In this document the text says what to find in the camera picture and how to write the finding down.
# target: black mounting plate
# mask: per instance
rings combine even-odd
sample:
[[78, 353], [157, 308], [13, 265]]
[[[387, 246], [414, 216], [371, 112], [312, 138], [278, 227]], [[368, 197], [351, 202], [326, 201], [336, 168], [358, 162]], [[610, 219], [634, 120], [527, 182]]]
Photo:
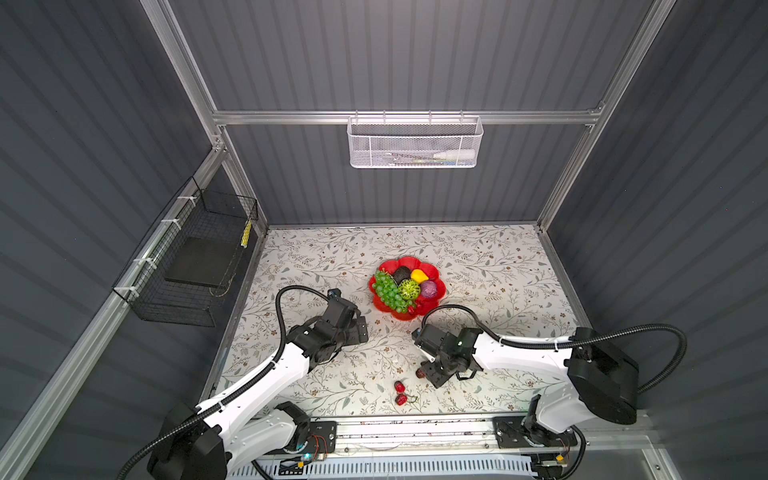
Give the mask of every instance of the black mounting plate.
[[559, 435], [549, 439], [547, 445], [536, 445], [525, 436], [525, 430], [522, 428], [524, 415], [505, 415], [493, 417], [493, 434], [500, 449], [529, 449], [531, 447], [562, 447], [576, 446], [576, 434], [571, 430], [566, 430]]
[[[319, 448], [318, 455], [321, 453], [334, 453], [336, 451], [336, 422], [310, 422], [310, 434], [307, 440], [306, 447], [304, 447], [304, 450], [301, 452], [297, 452], [296, 455], [300, 453], [315, 453], [315, 447]], [[323, 438], [326, 440], [326, 443], [328, 444], [328, 449], [326, 450], [326, 445], [323, 443], [323, 440], [320, 440], [319, 446], [315, 444], [315, 438], [312, 437], [312, 435], [317, 435], [320, 438]], [[285, 455], [286, 453], [282, 449], [272, 450], [271, 452], [267, 452], [267, 455]]]

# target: striped gray wall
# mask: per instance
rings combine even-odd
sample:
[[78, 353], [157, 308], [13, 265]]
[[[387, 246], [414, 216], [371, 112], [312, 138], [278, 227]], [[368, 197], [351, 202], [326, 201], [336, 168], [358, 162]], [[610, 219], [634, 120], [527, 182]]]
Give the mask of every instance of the striped gray wall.
[[227, 128], [270, 224], [536, 220], [581, 125], [489, 125], [475, 168], [359, 169], [343, 126]]
[[[0, 2], [0, 131], [4, 443], [210, 144], [138, 0]], [[117, 425], [143, 442], [127, 422], [159, 425], [154, 399], [199, 390], [220, 336], [180, 331], [129, 317], [52, 445], [106, 445]], [[81, 408], [107, 404], [125, 417]]]
[[[678, 0], [550, 231], [598, 329], [687, 331], [641, 397], [685, 479], [764, 476], [766, 25], [765, 1]], [[647, 378], [673, 346], [627, 351]]]
[[171, 2], [220, 110], [595, 107], [649, 0]]

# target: red bowl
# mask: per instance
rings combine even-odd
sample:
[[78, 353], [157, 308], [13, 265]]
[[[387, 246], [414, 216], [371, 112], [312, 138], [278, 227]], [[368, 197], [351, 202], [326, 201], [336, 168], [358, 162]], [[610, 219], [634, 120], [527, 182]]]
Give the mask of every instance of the red bowl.
[[440, 272], [435, 268], [435, 266], [429, 263], [423, 263], [415, 257], [403, 257], [400, 260], [387, 260], [386, 262], [379, 265], [379, 270], [384, 270], [388, 274], [392, 275], [394, 274], [395, 270], [401, 266], [407, 266], [410, 270], [415, 270], [418, 268], [424, 272], [424, 274], [429, 277], [430, 280], [437, 284], [437, 295], [434, 298], [426, 299], [419, 295], [419, 298], [415, 300], [415, 314], [397, 313], [385, 305], [379, 296], [376, 295], [376, 289], [373, 288], [373, 284], [376, 283], [375, 276], [371, 276], [371, 280], [368, 281], [368, 290], [373, 293], [373, 305], [376, 307], [376, 309], [385, 313], [391, 313], [392, 316], [398, 320], [402, 320], [403, 322], [409, 322], [415, 319], [417, 316], [426, 315], [429, 310], [432, 310], [438, 306], [440, 304], [440, 299], [445, 296], [446, 288], [445, 284], [442, 282], [442, 280], [440, 280]]

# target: leaf pattern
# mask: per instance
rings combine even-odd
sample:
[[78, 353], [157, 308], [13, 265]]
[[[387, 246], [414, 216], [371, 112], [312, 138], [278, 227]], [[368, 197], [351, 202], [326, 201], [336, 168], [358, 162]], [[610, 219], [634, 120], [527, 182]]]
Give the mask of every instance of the leaf pattern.
[[[419, 319], [400, 322], [372, 304], [368, 279], [384, 260], [413, 255], [432, 263], [448, 289], [442, 303], [472, 308], [494, 331], [560, 336], [575, 328], [574, 315], [541, 248], [534, 227], [393, 227], [271, 230], [237, 326], [219, 390], [271, 354], [279, 342], [274, 297], [294, 283], [342, 295], [366, 312], [369, 341], [345, 347], [283, 390], [265, 411], [290, 400], [314, 416], [525, 410], [539, 390], [557, 383], [518, 370], [478, 372], [435, 389], [414, 372], [424, 360], [411, 332]], [[300, 291], [283, 296], [286, 327], [321, 314], [324, 302]], [[453, 333], [471, 320], [441, 311], [430, 321]], [[409, 402], [395, 404], [394, 382], [406, 384]]]

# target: white floral table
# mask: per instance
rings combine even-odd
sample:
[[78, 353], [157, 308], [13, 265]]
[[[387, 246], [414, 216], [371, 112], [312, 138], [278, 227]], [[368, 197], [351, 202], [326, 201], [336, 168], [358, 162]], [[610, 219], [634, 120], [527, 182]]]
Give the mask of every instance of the white floral table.
[[[552, 379], [516, 370], [479, 372], [472, 380], [451, 379], [440, 389], [417, 379], [423, 356], [410, 334], [420, 317], [401, 322], [379, 312], [367, 288], [382, 261], [406, 255], [438, 267], [448, 288], [441, 303], [472, 308], [497, 333], [559, 336], [575, 328], [532, 226], [271, 230], [219, 391], [277, 347], [274, 296], [293, 283], [321, 291], [340, 288], [365, 314], [370, 338], [345, 347], [336, 360], [292, 384], [270, 407], [288, 399], [314, 416], [525, 410], [535, 390], [554, 385]], [[287, 328], [323, 310], [324, 302], [311, 293], [283, 297]], [[460, 311], [436, 313], [430, 322], [453, 333], [472, 326]], [[394, 403], [396, 380], [406, 384], [411, 397], [405, 406]]]

